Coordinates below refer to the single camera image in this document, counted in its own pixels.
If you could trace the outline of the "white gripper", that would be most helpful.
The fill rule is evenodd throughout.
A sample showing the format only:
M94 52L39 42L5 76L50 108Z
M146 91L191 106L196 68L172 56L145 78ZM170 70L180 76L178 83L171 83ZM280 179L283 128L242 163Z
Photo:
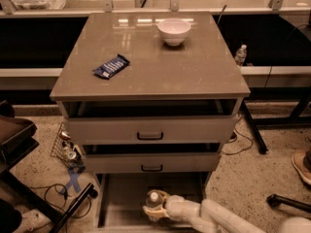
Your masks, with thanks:
M169 217L175 221L183 221L189 224L197 231L202 230L200 225L200 208L201 205L178 195L169 196L165 191L154 189L159 192L162 197L162 204L165 203L165 209L160 206L158 208L143 207L144 213L151 221L158 221L161 218Z

